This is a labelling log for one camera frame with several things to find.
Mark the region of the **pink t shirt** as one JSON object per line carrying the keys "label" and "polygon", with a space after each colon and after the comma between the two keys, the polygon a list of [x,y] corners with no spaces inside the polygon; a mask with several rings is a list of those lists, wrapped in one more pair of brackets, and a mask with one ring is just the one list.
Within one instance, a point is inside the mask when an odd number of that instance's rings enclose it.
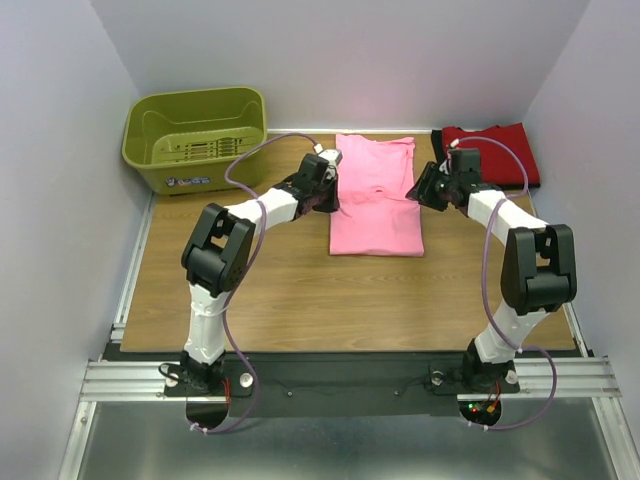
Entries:
{"label": "pink t shirt", "polygon": [[339,209],[330,216],[329,253],[421,257],[419,205],[406,198],[414,186],[415,141],[376,141],[338,134]]}

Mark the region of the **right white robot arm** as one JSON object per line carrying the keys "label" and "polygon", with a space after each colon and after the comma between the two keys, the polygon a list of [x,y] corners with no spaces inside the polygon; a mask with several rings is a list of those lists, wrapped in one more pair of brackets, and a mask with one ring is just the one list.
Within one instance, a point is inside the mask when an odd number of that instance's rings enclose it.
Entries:
{"label": "right white robot arm", "polygon": [[484,183],[476,149],[455,148],[442,164],[427,163],[406,197],[437,211],[454,207],[503,245],[502,300],[485,310],[488,325],[467,347],[458,380],[468,391],[516,384],[513,360],[524,340],[576,296],[572,229],[533,216]]}

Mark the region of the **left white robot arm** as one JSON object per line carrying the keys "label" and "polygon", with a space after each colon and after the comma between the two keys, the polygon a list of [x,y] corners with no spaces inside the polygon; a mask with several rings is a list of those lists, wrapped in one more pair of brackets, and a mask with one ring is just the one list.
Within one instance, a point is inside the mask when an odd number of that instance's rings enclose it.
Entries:
{"label": "left white robot arm", "polygon": [[223,316],[257,248],[253,241],[311,211],[336,212],[341,160],[337,149],[307,154],[297,172],[266,193],[232,206],[212,203],[204,208],[181,257],[191,296],[178,374],[182,381],[204,391],[222,385]]}

